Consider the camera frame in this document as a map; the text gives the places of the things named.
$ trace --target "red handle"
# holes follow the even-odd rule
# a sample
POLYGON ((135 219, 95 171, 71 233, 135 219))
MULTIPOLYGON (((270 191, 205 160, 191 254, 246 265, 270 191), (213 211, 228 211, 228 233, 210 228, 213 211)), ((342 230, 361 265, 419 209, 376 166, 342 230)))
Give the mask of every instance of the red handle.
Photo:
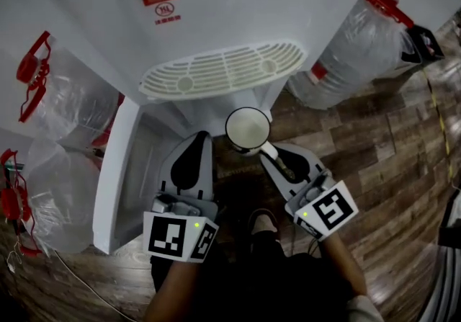
POLYGON ((31 248, 26 248, 25 246, 21 245, 19 246, 19 250, 21 253, 23 253, 25 256, 37 256, 38 254, 41 254, 42 251, 39 249, 31 249, 31 248))
POLYGON ((401 22, 407 26, 408 29, 411 29, 415 25, 413 20, 397 7, 393 9, 392 17, 396 20, 396 22, 401 22))
POLYGON ((30 48, 28 53, 35 54, 38 51, 38 48, 42 46, 42 44, 48 39, 50 33, 48 31, 44 31, 43 34, 37 39, 34 45, 30 48))

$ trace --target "enamel mug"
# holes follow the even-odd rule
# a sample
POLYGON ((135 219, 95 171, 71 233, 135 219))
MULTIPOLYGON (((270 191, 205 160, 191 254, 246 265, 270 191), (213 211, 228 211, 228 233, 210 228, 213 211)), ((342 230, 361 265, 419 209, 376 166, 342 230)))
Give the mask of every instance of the enamel mug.
POLYGON ((243 107, 233 111, 225 122, 225 134, 234 149, 245 156, 261 152, 277 160, 277 149, 267 141, 271 125, 259 109, 243 107))

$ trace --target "wooden floor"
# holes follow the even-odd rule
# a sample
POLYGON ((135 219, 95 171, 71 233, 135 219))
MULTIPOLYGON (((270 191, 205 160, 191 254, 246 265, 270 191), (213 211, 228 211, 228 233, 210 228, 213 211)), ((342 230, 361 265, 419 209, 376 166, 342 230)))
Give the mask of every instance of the wooden floor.
MULTIPOLYGON (((426 70, 459 178, 461 48, 448 27, 438 37, 447 59, 426 70)), ((314 151, 353 194, 360 213, 340 234, 363 267, 370 297, 385 320, 415 321, 437 271, 438 227, 454 192, 439 118, 422 72, 376 81, 326 112, 301 107, 283 92, 272 112, 272 141, 314 151)), ((307 251, 310 237, 294 230, 258 158, 241 158, 222 138, 215 148, 215 197, 223 221, 218 241, 229 259, 238 256, 234 238, 245 214, 260 204, 279 218, 286 254, 307 251), (251 191, 243 192, 243 187, 251 191)), ((6 258, 15 239, 3 220, 0 228, 0 252, 6 258)), ((142 318, 154 288, 139 238, 112 256, 90 248, 64 258, 103 298, 134 319, 142 318)), ((122 320, 54 256, 23 259, 15 275, 2 262, 0 272, 2 285, 28 309, 32 321, 122 320)))

